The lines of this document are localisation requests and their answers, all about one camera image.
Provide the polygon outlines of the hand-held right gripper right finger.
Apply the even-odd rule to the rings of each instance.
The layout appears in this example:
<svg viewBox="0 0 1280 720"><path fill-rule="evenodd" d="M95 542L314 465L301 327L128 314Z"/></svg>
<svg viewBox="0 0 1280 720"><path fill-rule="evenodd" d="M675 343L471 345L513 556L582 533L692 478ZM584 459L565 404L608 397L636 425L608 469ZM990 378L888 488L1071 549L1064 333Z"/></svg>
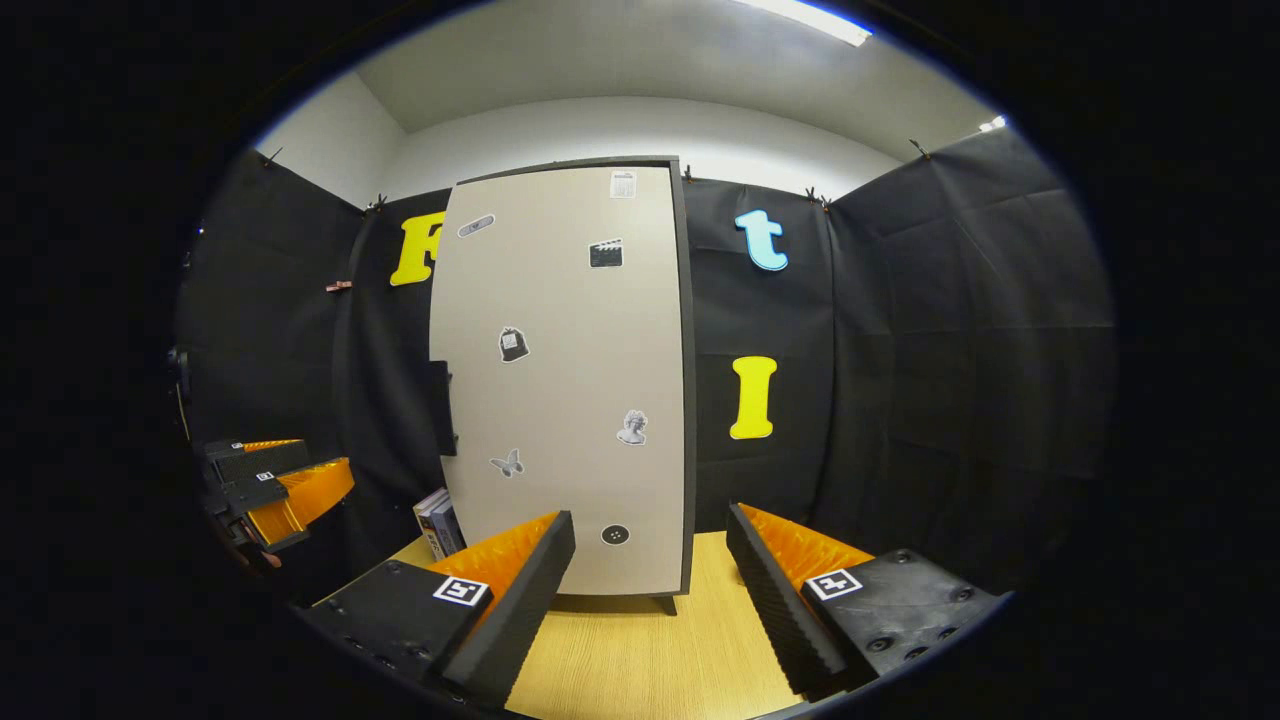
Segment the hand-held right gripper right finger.
<svg viewBox="0 0 1280 720"><path fill-rule="evenodd" d="M904 674L1010 600L915 550L872 555L745 503L726 544L790 689L808 701Z"/></svg>

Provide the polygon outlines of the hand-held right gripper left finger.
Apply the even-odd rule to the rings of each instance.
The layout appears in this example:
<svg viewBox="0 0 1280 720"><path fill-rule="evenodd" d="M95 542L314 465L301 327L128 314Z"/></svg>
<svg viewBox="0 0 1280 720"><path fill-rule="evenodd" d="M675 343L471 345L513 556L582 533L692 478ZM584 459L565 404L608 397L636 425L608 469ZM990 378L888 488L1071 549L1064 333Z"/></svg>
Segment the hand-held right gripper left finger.
<svg viewBox="0 0 1280 720"><path fill-rule="evenodd" d="M575 550L548 512L425 568L388 559L300 616L397 685L503 708Z"/></svg>

